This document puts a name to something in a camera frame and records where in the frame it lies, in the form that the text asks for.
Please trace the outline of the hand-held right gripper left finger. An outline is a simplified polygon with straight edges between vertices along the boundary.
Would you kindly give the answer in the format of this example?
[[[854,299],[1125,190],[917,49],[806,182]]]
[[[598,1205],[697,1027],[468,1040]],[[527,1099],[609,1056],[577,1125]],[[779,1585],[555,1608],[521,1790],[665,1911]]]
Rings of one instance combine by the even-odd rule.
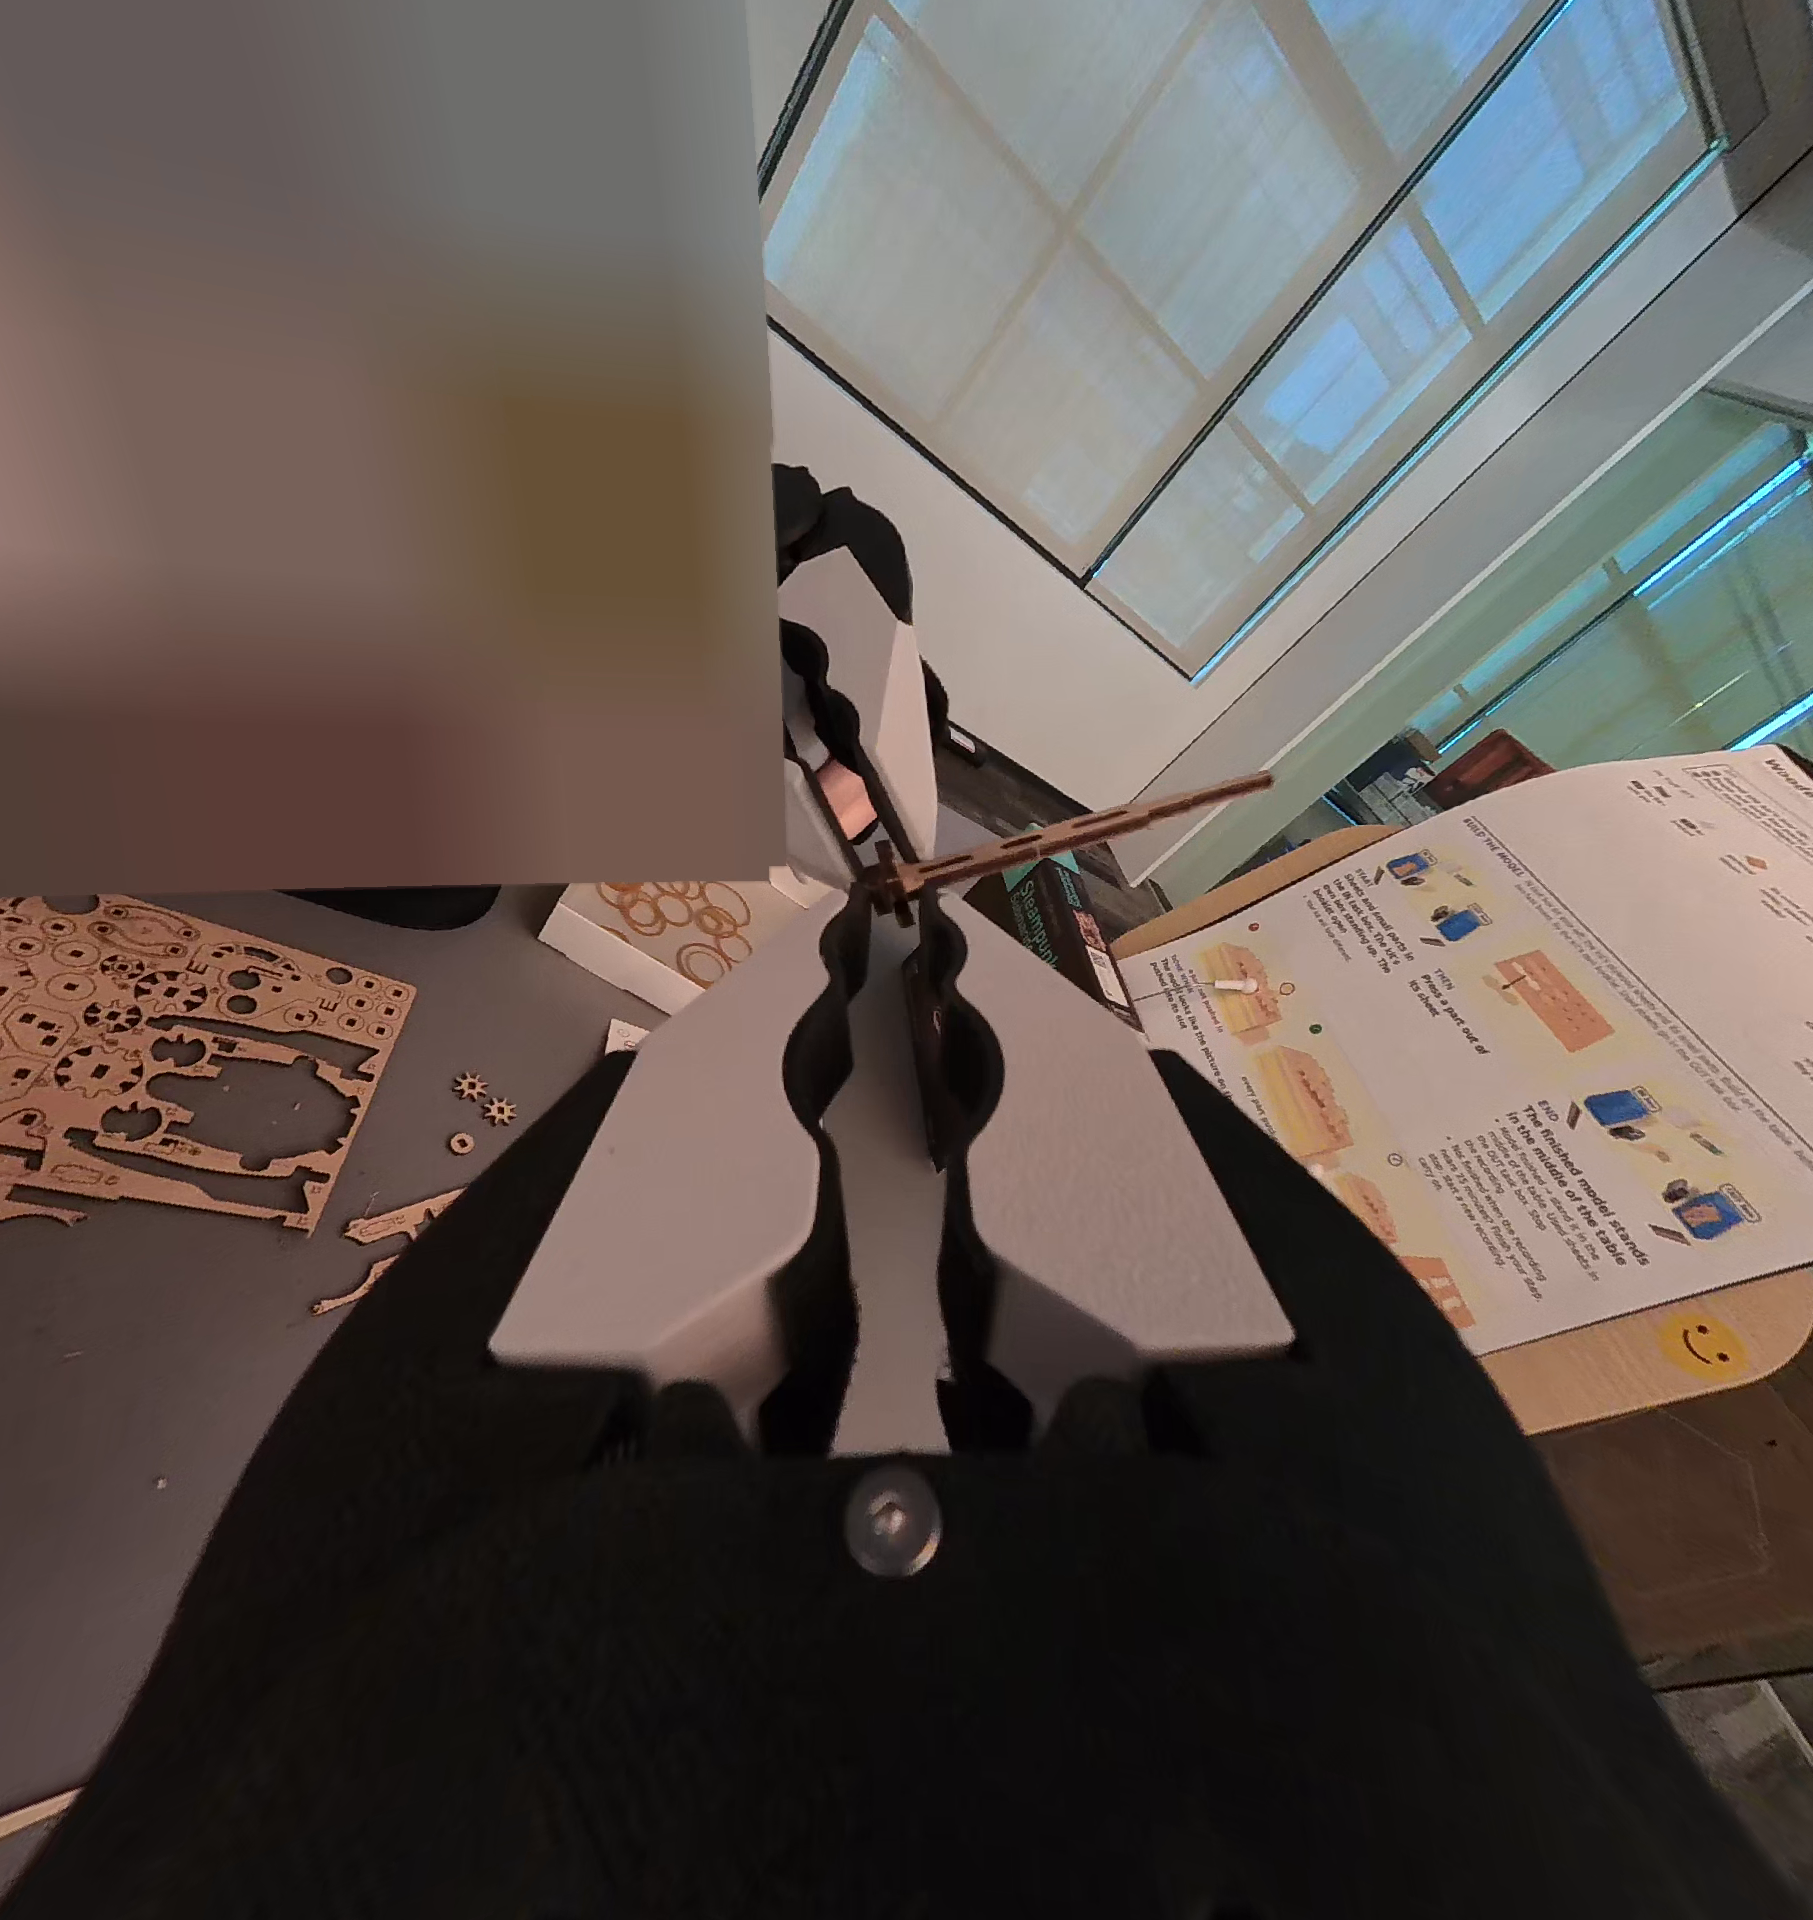
[[[840,1157],[867,910],[832,897],[633,1056],[489,1351],[720,1392],[764,1452],[828,1452],[858,1338]]]

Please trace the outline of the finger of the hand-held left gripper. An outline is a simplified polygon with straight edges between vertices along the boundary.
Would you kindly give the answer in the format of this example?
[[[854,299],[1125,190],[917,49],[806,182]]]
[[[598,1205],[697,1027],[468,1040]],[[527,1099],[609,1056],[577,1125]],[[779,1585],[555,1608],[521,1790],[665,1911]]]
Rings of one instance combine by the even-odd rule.
[[[896,624],[847,553],[803,565],[776,590],[779,624],[824,631],[832,679],[861,711],[856,758],[838,758],[867,784],[877,837],[902,862],[935,851],[939,795],[918,640]],[[804,722],[782,664],[782,719]]]
[[[867,784],[842,765],[806,722],[783,723],[785,868],[809,890],[847,890],[853,851],[867,830]]]

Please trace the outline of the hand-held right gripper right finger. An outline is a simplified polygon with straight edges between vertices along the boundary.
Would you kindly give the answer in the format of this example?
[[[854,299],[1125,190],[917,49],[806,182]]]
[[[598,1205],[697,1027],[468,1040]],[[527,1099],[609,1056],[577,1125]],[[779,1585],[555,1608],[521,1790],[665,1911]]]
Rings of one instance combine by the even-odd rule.
[[[1085,1382],[1292,1348],[1130,1025],[938,897],[918,907],[907,1006],[944,1177],[935,1398],[955,1452],[1026,1449]]]

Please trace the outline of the slotted wooden model stick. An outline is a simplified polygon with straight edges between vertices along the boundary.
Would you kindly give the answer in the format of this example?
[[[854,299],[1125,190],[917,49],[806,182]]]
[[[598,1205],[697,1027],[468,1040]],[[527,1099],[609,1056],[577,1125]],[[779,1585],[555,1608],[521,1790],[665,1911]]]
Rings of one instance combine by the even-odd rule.
[[[876,844],[876,859],[856,874],[856,890],[877,913],[911,925],[915,904],[932,892],[958,890],[982,878],[1032,868],[1055,854],[1111,843],[1144,833],[1162,821],[1191,813],[1211,813],[1245,796],[1257,796],[1274,784],[1271,771],[1234,775],[1176,796],[1137,800],[1125,807],[1075,815],[1052,826],[1032,828],[1020,837],[984,843],[960,854],[932,862],[901,862],[888,843]]]

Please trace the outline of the dark model kit box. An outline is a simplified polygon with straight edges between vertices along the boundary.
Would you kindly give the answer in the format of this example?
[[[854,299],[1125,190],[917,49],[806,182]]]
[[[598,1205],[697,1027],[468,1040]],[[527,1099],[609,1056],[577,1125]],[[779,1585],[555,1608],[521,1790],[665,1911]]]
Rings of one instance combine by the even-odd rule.
[[[982,878],[964,904],[1134,1034],[1144,1032],[1073,853]]]

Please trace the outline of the laser-cut wooden parts sheet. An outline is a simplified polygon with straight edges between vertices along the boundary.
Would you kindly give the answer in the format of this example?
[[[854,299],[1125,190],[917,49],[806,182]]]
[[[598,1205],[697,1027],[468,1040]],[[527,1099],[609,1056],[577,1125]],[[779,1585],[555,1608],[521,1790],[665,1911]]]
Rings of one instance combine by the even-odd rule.
[[[0,1225],[141,1202],[314,1233],[411,985],[126,894],[0,897]],[[214,1139],[185,1089],[272,1077],[308,1146]]]

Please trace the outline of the white box of rubber bands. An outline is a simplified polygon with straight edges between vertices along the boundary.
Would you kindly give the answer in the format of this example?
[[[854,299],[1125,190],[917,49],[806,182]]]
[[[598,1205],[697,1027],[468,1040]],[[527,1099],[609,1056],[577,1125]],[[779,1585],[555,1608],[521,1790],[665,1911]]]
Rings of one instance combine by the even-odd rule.
[[[758,883],[585,883],[561,892],[538,941],[603,985],[672,1015],[844,890],[774,868]]]

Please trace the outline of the black pad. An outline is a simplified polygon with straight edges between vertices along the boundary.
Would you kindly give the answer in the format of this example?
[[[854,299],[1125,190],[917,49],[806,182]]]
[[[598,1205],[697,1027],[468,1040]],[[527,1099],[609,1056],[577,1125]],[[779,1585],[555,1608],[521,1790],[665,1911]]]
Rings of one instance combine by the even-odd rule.
[[[288,898],[381,925],[411,932],[454,932],[483,921],[499,901],[502,889],[492,884],[284,892]]]

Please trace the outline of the large window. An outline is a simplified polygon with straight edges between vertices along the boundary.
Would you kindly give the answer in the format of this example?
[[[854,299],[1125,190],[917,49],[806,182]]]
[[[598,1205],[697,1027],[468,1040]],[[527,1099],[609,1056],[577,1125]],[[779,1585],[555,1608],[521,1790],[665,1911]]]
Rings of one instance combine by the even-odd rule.
[[[1808,10],[747,5],[774,456],[1125,799],[1813,157]]]

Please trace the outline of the printed instruction sheet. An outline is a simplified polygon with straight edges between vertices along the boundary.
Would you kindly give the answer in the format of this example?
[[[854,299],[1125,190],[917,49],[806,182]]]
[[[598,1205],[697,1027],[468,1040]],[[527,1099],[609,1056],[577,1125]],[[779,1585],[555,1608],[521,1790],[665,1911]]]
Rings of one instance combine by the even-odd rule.
[[[1813,1268],[1813,765],[1590,765],[1117,957],[1479,1356]]]

